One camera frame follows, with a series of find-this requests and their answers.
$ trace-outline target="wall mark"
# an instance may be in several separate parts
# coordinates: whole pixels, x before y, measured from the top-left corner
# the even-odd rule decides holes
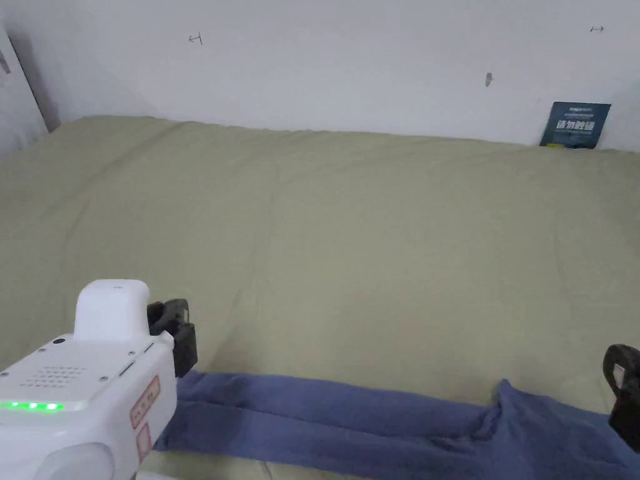
[[[4,59],[4,55],[2,55],[2,52],[0,51],[0,67],[2,67],[2,69],[4,70],[5,74],[10,74],[11,73],[11,69],[9,68],[9,64],[6,62],[6,60]]]
[[[193,43],[194,40],[199,40],[200,41],[200,45],[202,45],[202,37],[200,36],[200,32],[198,32],[198,36],[189,35],[189,41],[191,43]]]

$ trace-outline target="red label sticker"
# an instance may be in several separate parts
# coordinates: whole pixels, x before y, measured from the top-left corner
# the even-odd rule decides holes
[[[160,396],[160,379],[156,377],[149,383],[149,386],[138,399],[136,404],[131,409],[131,426],[133,430],[138,428],[138,425],[145,418],[145,415],[154,404],[156,399]]]
[[[138,458],[140,463],[145,459],[147,455],[151,453],[151,449],[154,447],[151,444],[151,434],[149,433],[149,424],[145,423],[140,433],[136,437],[136,443],[138,444]]]

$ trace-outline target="black clamp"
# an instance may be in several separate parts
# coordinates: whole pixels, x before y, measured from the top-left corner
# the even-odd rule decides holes
[[[616,394],[609,425],[636,452],[640,452],[640,351],[612,345],[602,362],[604,376]]]
[[[184,298],[147,305],[149,333],[168,332],[175,342],[173,364],[176,377],[184,377],[198,362],[196,328],[189,322],[189,303]]]

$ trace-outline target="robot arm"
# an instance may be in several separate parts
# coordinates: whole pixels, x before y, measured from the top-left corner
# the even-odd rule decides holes
[[[14,480],[131,480],[197,361],[186,300],[147,305],[137,280],[80,293],[73,334],[0,373],[0,472]]]

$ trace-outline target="green led light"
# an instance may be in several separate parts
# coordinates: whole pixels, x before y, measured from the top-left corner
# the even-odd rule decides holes
[[[7,402],[0,403],[0,408],[9,410],[29,410],[31,412],[59,412],[65,406],[59,403],[35,403],[35,402]]]

